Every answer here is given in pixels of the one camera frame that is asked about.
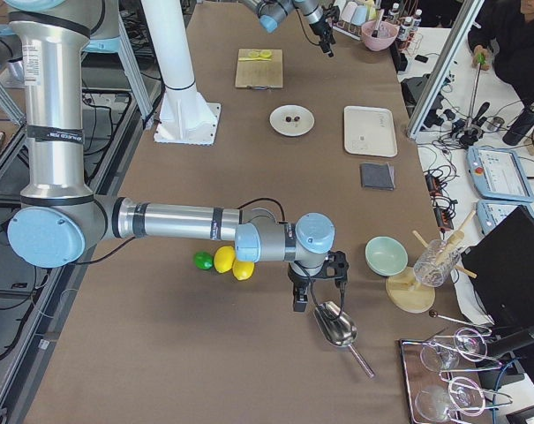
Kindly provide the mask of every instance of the blue framed tablet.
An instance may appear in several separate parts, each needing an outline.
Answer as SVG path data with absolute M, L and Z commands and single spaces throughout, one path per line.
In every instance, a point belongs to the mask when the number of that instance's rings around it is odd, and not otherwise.
M 469 147 L 469 173 L 480 195 L 501 201 L 534 201 L 533 191 L 514 150 Z
M 522 201 L 478 201 L 477 218 L 483 234 L 486 235 L 496 228 L 496 225 L 501 223 L 518 206 L 527 208 L 531 216 L 534 217 L 533 209 L 529 203 Z

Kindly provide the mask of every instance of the table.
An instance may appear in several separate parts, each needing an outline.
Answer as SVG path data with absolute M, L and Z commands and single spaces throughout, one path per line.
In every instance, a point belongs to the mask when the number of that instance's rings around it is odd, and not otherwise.
M 422 35 L 419 47 L 410 50 L 410 66 L 407 72 L 398 75 L 399 80 L 408 77 L 422 76 L 425 73 L 430 73 L 434 67 L 438 55 L 441 52 L 443 44 L 448 37 L 449 29 L 442 28 L 420 28 L 418 32 Z M 429 57 L 426 64 L 413 60 L 415 55 L 422 55 Z M 450 73 L 455 76 L 454 83 L 442 90 L 442 94 L 447 98 L 443 101 L 444 109 L 453 109 L 460 107 L 461 112 L 466 115 L 469 112 L 470 93 L 474 85 L 475 71 L 472 68 L 472 56 L 470 54 L 466 42 L 461 46 L 455 61 L 450 68 Z M 481 72 L 478 83 L 477 100 L 475 102 L 475 113 L 483 102 L 490 102 L 490 109 L 485 113 L 486 116 L 501 116 L 506 123 L 513 122 L 515 117 L 521 112 L 523 105 L 519 102 L 514 89 L 505 82 L 498 79 L 491 69 L 487 72 Z M 448 183 L 447 192 L 451 199 L 457 199 L 456 217 L 453 220 L 454 227 L 457 228 L 463 219 L 475 208 L 475 204 L 481 199 L 477 190 L 475 189 L 468 166 L 466 163 L 466 151 L 454 150 L 444 155 L 440 148 L 431 146 L 433 140 L 441 135 L 439 130 L 444 133 L 449 129 L 449 122 L 446 122 L 441 128 L 434 126 L 430 131 L 420 132 L 417 136 L 417 144 L 420 146 L 419 156 L 423 170 L 428 170 L 431 167 L 437 167 L 442 164 L 448 164 L 448 158 L 457 168 L 458 178 Z M 484 137 L 476 144 L 476 146 L 492 146 L 495 148 L 509 148 L 508 145 L 502 141 L 504 132 L 485 133 Z M 530 155 L 525 148 L 525 144 L 530 143 L 529 140 L 522 140 L 518 145 L 516 151 L 522 158 L 522 165 L 528 176 L 534 176 L 534 156 Z M 530 186 L 534 193 L 534 180 L 530 180 Z M 465 227 L 466 246 L 474 246 L 480 242 L 484 237 L 481 232 L 478 219 L 475 218 L 470 225 Z M 469 319 L 475 323 L 487 322 L 488 319 L 484 316 L 481 308 L 478 306 L 472 285 L 467 276 L 461 274 L 458 277 L 458 282 L 455 285 L 459 307 Z M 511 406 L 503 408 L 501 415 L 518 411 L 527 406 L 534 405 L 534 387 L 526 375 L 522 382 L 510 384 L 504 387 L 504 392 L 510 394 L 514 398 L 514 403 Z
M 156 144 L 147 132 L 121 194 L 226 208 L 271 196 L 290 220 L 311 211 L 329 216 L 335 250 L 350 262 L 346 302 L 356 346 L 376 378 L 326 342 L 311 307 L 291 311 L 284 264 L 259 263 L 251 280 L 237 282 L 192 265 L 195 252 L 227 243 L 147 238 L 87 271 L 62 335 L 47 346 L 56 349 L 26 423 L 407 422 L 397 340 L 425 339 L 446 324 L 393 306 L 364 249 L 374 236 L 392 236 L 413 264 L 422 249 L 411 230 L 431 239 L 437 229 L 417 147 L 404 136 L 408 116 L 389 54 L 335 36 L 335 57 L 327 58 L 306 42 L 296 16 L 266 35 L 241 4 L 197 5 L 188 38 L 199 91 L 222 103 L 215 144 Z M 284 89 L 235 89 L 239 48 L 282 49 Z M 268 123 L 288 103 L 315 116 L 303 137 L 283 137 Z M 393 112 L 397 157 L 345 153 L 347 105 Z M 362 189 L 361 162 L 394 165 L 396 189 Z M 100 244 L 95 256 L 115 244 Z M 316 286 L 319 300 L 339 301 L 332 283 Z M 434 306 L 459 314 L 452 285 L 437 290 Z

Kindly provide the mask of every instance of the pink bowl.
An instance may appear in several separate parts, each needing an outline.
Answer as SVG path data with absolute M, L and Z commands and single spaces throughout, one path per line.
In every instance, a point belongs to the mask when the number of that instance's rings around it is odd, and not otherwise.
M 384 50 L 394 42 L 398 35 L 398 26 L 393 25 L 390 22 L 382 22 L 380 24 L 380 32 L 388 32 L 389 37 L 375 38 L 372 37 L 372 30 L 374 29 L 374 20 L 369 20 L 361 26 L 361 40 L 365 46 L 372 51 Z

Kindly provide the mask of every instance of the wooden base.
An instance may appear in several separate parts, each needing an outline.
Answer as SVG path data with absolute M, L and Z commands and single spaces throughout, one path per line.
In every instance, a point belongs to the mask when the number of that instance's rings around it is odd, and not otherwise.
M 435 289 L 418 283 L 412 267 L 387 278 L 387 293 L 397 307 L 412 314 L 425 312 L 435 301 Z

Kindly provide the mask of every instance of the metal scoop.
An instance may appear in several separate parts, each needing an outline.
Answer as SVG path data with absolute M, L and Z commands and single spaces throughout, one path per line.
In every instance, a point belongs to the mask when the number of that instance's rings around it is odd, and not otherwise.
M 348 347 L 358 365 L 363 368 L 369 378 L 373 378 L 374 372 L 371 367 L 353 345 L 357 338 L 357 326 L 344 311 L 339 319 L 335 319 L 339 311 L 340 308 L 334 302 L 328 301 L 317 305 L 313 314 L 327 341 L 337 347 Z

